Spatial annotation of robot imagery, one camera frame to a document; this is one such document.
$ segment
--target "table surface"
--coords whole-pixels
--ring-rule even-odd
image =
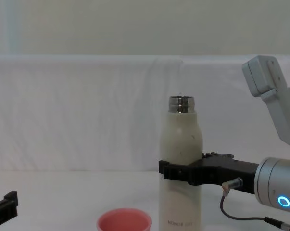
[[[157,172],[14,172],[0,171],[0,200],[18,191],[18,217],[0,231],[92,231],[100,214],[118,207],[136,207],[152,217],[158,230]],[[222,189],[202,186],[204,231],[273,231],[261,221],[235,221],[219,210]],[[266,207],[254,195],[231,191],[225,210],[235,216],[268,216],[290,221],[290,214]]]

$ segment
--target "stainless steel bottle neck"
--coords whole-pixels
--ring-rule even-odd
[[[171,96],[168,102],[168,111],[172,113],[194,113],[194,97],[191,96]]]

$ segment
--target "water bottle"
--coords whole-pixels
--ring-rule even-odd
[[[195,101],[190,96],[169,98],[160,138],[160,160],[188,165],[202,158],[202,133]],[[159,231],[200,231],[201,187],[166,180],[160,174]]]

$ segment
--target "cup rim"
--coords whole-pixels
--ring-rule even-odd
[[[119,213],[119,212],[133,212],[133,213],[136,213],[140,216],[142,216],[143,218],[146,219],[148,225],[142,230],[142,231],[149,231],[150,230],[150,227],[152,225],[152,219],[151,217],[149,216],[148,213],[140,210],[140,209],[137,209],[137,208],[116,208],[116,209],[112,209],[110,211],[107,211],[105,213],[103,213],[99,218],[98,218],[98,221],[96,223],[96,226],[98,228],[98,230],[102,230],[101,227],[100,227],[100,224],[101,222],[106,219],[107,217],[115,214],[115,213]]]

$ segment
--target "cable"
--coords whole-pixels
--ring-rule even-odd
[[[290,229],[290,225],[288,225],[280,220],[275,220],[273,218],[268,218],[268,217],[265,217],[265,218],[259,218],[259,217],[238,218],[238,217],[233,217],[233,216],[229,215],[227,212],[225,212],[225,210],[223,208],[225,197],[228,196],[229,191],[231,189],[238,188],[242,185],[243,185],[243,180],[241,178],[236,178],[236,179],[224,182],[222,184],[223,196],[222,196],[221,203],[220,203],[220,209],[226,217],[233,219],[233,220],[262,220],[262,221],[264,221],[270,225],[273,225],[279,229],[283,229],[283,230],[287,230],[287,231]]]
[[[230,219],[233,219],[233,220],[265,220],[265,218],[258,218],[258,217],[251,217],[251,218],[237,218],[237,217],[233,217],[231,215],[229,215],[228,213],[225,212],[224,208],[223,208],[223,204],[224,204],[224,200],[225,200],[225,197],[222,196],[222,199],[221,199],[221,203],[220,203],[220,208],[221,208],[221,211],[222,213],[230,218]]]

